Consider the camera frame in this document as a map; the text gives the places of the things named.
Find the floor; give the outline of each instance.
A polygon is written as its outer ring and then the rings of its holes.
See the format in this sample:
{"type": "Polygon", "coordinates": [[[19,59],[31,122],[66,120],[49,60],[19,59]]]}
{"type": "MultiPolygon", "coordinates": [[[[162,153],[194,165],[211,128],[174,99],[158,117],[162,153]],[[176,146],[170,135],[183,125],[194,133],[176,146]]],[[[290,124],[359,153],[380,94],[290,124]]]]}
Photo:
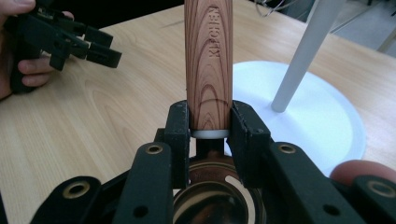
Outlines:
{"type": "MultiPolygon", "coordinates": [[[[377,50],[388,35],[396,29],[396,0],[346,0],[331,33],[377,50]]],[[[396,39],[386,54],[396,57],[396,39]]]]}

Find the screw hole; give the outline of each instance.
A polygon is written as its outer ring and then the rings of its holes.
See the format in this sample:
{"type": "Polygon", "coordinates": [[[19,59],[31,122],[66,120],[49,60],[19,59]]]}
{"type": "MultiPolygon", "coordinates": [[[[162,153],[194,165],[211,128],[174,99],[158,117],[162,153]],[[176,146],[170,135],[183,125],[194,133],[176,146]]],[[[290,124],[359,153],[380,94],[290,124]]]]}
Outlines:
{"type": "Polygon", "coordinates": [[[77,182],[69,184],[64,189],[63,196],[66,199],[75,199],[75,198],[81,197],[82,195],[87,193],[89,189],[90,189],[90,183],[88,183],[85,180],[77,181],[77,182]]]}
{"type": "Polygon", "coordinates": [[[138,206],[134,209],[134,216],[139,218],[145,217],[148,214],[148,212],[149,209],[146,206],[144,205],[138,206]]]}
{"type": "Polygon", "coordinates": [[[148,154],[158,154],[163,151],[163,148],[160,146],[150,146],[146,149],[148,154]]]}
{"type": "Polygon", "coordinates": [[[280,145],[280,146],[278,147],[278,149],[279,149],[281,152],[283,152],[283,153],[288,153],[288,154],[291,154],[291,153],[296,152],[296,149],[295,149],[293,146],[291,146],[291,145],[280,145]]]}
{"type": "Polygon", "coordinates": [[[340,216],[340,210],[338,210],[337,207],[333,206],[333,205],[329,205],[329,204],[324,204],[323,205],[323,210],[334,217],[340,216]]]}

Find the human hand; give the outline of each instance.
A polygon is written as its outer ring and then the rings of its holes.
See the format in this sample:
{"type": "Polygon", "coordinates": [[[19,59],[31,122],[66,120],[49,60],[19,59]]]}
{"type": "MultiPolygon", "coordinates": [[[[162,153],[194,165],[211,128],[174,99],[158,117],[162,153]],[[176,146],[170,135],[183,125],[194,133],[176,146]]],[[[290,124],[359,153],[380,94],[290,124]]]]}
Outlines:
{"type": "Polygon", "coordinates": [[[376,175],[396,183],[396,171],[375,161],[346,161],[334,168],[330,178],[351,186],[359,175],[376,175]]]}
{"type": "MultiPolygon", "coordinates": [[[[27,13],[35,8],[35,0],[0,0],[0,99],[9,96],[12,89],[9,86],[9,76],[12,71],[14,57],[10,48],[9,34],[3,28],[8,16],[27,13]]],[[[70,12],[64,12],[67,17],[73,18],[70,12]]],[[[22,83],[28,87],[39,87],[50,79],[50,57],[42,55],[38,59],[22,60],[18,69],[25,76],[22,83]]]]}

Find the finger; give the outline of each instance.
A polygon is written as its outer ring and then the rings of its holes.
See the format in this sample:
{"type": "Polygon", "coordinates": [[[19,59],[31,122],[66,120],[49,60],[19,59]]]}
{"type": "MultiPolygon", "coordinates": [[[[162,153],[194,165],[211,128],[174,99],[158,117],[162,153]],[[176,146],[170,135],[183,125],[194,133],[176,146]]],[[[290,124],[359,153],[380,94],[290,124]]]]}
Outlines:
{"type": "Polygon", "coordinates": [[[38,74],[38,75],[30,75],[24,76],[22,78],[22,83],[28,87],[39,87],[46,84],[50,80],[50,74],[38,74]]]}
{"type": "Polygon", "coordinates": [[[3,26],[7,16],[26,13],[35,8],[35,0],[1,0],[0,25],[3,26]]]}
{"type": "Polygon", "coordinates": [[[376,175],[396,183],[396,171],[374,161],[346,161],[334,168],[330,178],[347,186],[359,175],[376,175]]]}
{"type": "Polygon", "coordinates": [[[69,11],[63,11],[63,14],[72,20],[74,19],[74,15],[69,11]]]}
{"type": "Polygon", "coordinates": [[[22,60],[18,63],[18,69],[25,75],[48,73],[54,70],[50,66],[50,57],[22,60]]]}

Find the metal ring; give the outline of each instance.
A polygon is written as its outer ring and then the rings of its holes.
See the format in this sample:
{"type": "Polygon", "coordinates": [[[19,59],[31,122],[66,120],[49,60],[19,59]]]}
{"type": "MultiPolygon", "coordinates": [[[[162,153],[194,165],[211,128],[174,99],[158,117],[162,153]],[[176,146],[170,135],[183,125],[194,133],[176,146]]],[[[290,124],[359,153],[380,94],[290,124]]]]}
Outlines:
{"type": "Polygon", "coordinates": [[[90,190],[90,183],[85,180],[80,180],[69,184],[65,189],[63,196],[66,199],[75,199],[84,195],[90,190]]]}

